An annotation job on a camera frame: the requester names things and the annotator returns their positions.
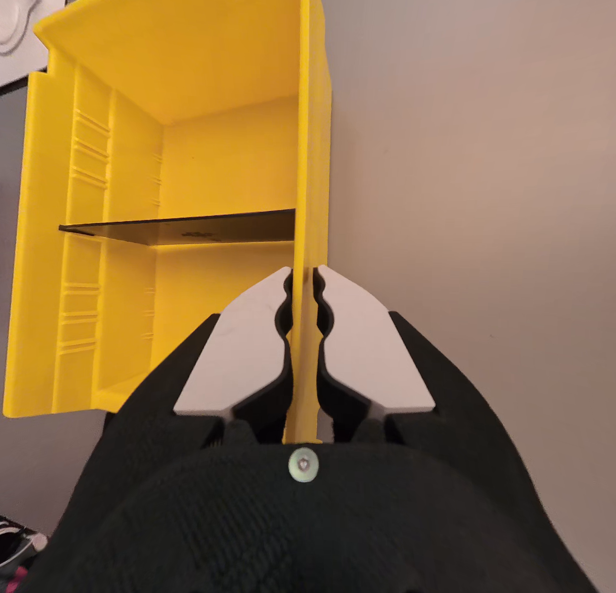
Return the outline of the wooden instruction board with stand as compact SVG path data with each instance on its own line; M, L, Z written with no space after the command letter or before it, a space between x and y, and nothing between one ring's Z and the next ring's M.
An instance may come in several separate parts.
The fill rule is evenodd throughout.
M2 89L47 66L48 50L33 28L65 5L66 0L1 0Z

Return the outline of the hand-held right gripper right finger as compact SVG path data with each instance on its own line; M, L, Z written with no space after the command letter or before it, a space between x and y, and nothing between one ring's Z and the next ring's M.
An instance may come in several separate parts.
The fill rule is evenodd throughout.
M435 401L388 309L326 265L313 271L322 334L317 394L328 415L431 412Z

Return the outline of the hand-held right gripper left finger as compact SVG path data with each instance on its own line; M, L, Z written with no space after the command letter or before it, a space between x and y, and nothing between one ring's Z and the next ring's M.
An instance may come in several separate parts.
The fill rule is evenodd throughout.
M227 304L174 404L176 415L238 418L250 399L284 378L290 328L280 313L291 300L292 276L282 267Z

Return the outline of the colourful printed clothing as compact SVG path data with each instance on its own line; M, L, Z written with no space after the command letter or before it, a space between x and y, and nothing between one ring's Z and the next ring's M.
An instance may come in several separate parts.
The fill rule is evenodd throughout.
M1 592L15 592L49 539L43 533L1 517Z

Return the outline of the yellow plastic bin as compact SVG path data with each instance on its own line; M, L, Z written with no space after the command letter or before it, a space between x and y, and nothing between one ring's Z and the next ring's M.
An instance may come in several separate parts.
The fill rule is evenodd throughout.
M312 442L321 0L77 0L33 32L49 60L28 79L4 415L117 412L202 321L290 266L285 435Z

